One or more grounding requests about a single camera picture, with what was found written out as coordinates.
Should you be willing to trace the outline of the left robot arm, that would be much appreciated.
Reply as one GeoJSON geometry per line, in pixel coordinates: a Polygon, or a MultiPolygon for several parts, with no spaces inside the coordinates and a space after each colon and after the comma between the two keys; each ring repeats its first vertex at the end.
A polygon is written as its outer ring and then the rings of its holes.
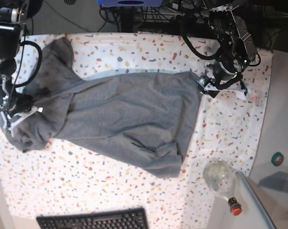
{"type": "Polygon", "coordinates": [[[245,21],[234,13],[243,4],[242,0],[204,0],[203,6],[208,16],[203,16],[203,9],[194,6],[180,21],[185,44],[198,58],[210,61],[197,79],[197,84],[202,94],[212,98],[226,90],[235,93],[238,99],[245,100],[248,89],[243,82],[243,72],[247,67],[256,67],[261,63],[245,21]],[[187,37],[186,23],[192,16],[201,18],[216,36],[220,47],[214,54],[199,53],[187,37]]]}

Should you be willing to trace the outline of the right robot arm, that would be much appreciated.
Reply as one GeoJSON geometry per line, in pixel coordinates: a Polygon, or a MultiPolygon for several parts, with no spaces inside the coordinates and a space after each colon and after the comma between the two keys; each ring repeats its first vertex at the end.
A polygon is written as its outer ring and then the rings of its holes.
{"type": "Polygon", "coordinates": [[[31,116],[40,108],[33,106],[33,98],[16,91],[17,88],[28,85],[37,75],[42,63],[42,50],[32,41],[27,41],[26,21],[33,18],[41,9],[41,0],[0,0],[0,115],[3,119],[3,129],[15,135],[17,125],[31,116]],[[30,45],[38,52],[38,61],[29,79],[17,84],[12,79],[14,72],[21,68],[16,64],[15,56],[24,47],[30,45]]]}

